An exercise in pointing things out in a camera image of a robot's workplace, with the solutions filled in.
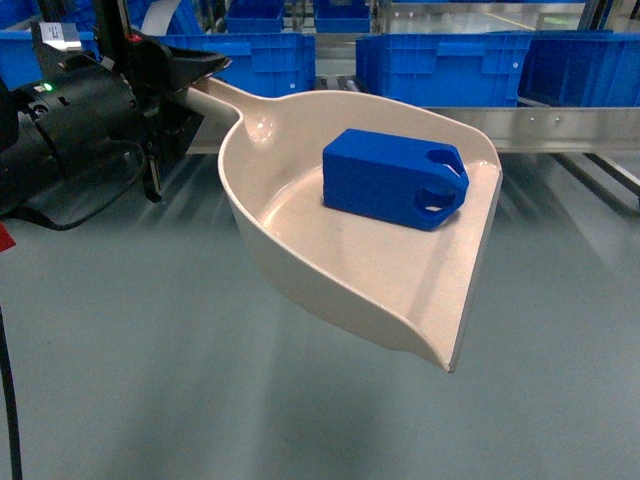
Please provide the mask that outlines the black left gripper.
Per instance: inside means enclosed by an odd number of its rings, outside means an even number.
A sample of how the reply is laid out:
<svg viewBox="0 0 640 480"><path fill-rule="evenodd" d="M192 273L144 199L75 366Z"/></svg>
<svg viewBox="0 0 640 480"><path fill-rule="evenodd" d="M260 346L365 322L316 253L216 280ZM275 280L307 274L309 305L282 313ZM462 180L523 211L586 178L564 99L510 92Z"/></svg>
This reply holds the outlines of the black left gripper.
<svg viewBox="0 0 640 480"><path fill-rule="evenodd" d="M201 115L174 94L231 59L129 37L124 61L62 52L38 41L45 78L29 86L29 200L111 203L140 182L158 202L159 168L186 153Z"/></svg>

